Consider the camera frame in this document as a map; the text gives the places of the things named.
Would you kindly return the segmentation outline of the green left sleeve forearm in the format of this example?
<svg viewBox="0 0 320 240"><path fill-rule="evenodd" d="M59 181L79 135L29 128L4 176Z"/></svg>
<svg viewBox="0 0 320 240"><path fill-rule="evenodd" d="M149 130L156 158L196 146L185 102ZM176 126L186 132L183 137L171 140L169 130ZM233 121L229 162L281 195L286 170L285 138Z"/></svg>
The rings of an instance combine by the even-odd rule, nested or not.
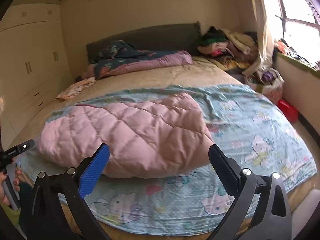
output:
<svg viewBox="0 0 320 240"><path fill-rule="evenodd" d="M1 230L3 231L4 228L7 228L8 226L11 227L11 225L18 230L20 228L19 220L21 208L14 210L4 203L1 203L1 207L3 209L3 213L7 216L7 218L4 218L4 216L1 215Z"/></svg>

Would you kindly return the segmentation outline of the left hand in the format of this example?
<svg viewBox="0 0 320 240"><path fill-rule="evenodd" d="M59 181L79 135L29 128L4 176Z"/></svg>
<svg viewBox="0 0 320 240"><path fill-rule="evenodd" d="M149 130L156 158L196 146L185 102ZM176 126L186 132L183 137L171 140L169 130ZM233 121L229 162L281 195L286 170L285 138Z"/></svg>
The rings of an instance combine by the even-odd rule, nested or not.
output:
<svg viewBox="0 0 320 240"><path fill-rule="evenodd" d="M20 169L11 163L1 170L1 202L17 210L20 208Z"/></svg>

